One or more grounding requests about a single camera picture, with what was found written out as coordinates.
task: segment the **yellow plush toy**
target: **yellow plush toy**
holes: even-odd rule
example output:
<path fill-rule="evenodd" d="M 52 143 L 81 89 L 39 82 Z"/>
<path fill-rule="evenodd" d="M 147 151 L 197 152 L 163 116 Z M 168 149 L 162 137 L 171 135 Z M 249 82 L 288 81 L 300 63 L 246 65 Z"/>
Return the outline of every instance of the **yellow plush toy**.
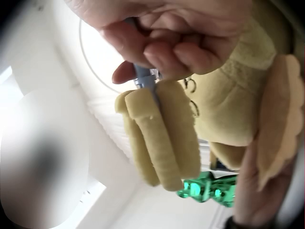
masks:
<path fill-rule="evenodd" d="M 304 29 L 277 0 L 253 4 L 252 16 L 222 67 L 180 84 L 160 81 L 155 90 L 159 106 L 147 88 L 117 98 L 135 165 L 148 184 L 176 191 L 181 179 L 199 175 L 196 133 L 233 170 L 257 136 L 253 163 L 259 188 L 296 154 L 303 129 Z"/>
<path fill-rule="evenodd" d="M 295 36 L 274 4 L 256 0 L 229 60 L 211 73 L 180 82 L 192 101 L 199 137 L 209 141 L 211 153 L 229 169 L 239 169 L 258 132 L 260 187 L 295 155 L 302 130 L 300 64 L 285 56 L 299 44 L 303 49 Z"/>

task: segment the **hand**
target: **hand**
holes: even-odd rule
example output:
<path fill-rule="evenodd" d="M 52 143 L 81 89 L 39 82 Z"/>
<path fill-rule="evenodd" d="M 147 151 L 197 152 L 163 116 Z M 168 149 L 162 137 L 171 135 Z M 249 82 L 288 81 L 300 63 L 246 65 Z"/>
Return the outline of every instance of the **hand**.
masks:
<path fill-rule="evenodd" d="M 258 192 L 256 155 L 257 142 L 254 141 L 245 153 L 235 191 L 233 220 L 247 227 L 261 227 L 273 220 L 289 187 L 293 169 L 290 162 Z"/>
<path fill-rule="evenodd" d="M 157 68 L 167 79 L 205 74 L 233 51 L 251 0 L 66 0 L 126 60 L 114 83 L 135 78 L 133 65 Z M 141 32 L 123 20 L 137 17 Z"/>

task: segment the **blurred object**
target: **blurred object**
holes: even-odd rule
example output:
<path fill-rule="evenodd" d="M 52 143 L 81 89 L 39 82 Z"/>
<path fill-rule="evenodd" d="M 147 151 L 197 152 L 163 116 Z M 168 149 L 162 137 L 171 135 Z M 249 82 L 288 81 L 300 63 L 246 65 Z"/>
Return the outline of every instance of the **blurred object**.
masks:
<path fill-rule="evenodd" d="M 74 99 L 71 94 L 36 90 L 3 120 L 1 204 L 20 226 L 49 229 L 61 224 L 85 190 L 86 125 Z"/>

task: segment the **white wall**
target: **white wall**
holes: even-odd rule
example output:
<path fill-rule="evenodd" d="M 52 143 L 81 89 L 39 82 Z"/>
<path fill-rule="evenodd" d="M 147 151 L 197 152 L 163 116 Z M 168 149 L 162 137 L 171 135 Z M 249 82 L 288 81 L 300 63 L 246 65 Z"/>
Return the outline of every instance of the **white wall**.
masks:
<path fill-rule="evenodd" d="M 111 229 L 223 229 L 231 209 L 142 185 Z"/>
<path fill-rule="evenodd" d="M 28 5 L 2 40 L 4 59 L 12 66 L 22 93 L 51 88 L 62 96 L 75 94 L 75 103 L 83 107 L 90 139 L 90 174 L 107 188 L 79 225 L 82 228 L 108 228 L 129 199 L 139 179 L 133 166 L 109 138 L 85 105 L 85 96 L 74 74 L 53 41 L 44 11 Z"/>

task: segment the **plush ear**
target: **plush ear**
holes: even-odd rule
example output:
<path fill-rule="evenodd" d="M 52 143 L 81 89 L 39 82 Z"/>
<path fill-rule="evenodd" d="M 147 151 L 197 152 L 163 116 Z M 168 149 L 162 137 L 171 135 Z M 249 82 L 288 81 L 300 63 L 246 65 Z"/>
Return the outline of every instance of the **plush ear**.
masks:
<path fill-rule="evenodd" d="M 238 170 L 242 164 L 246 147 L 228 146 L 221 143 L 209 142 L 211 153 L 228 169 Z"/>
<path fill-rule="evenodd" d="M 270 69 L 259 116 L 259 189 L 276 176 L 296 154 L 303 128 L 304 82 L 292 55 L 278 55 Z"/>

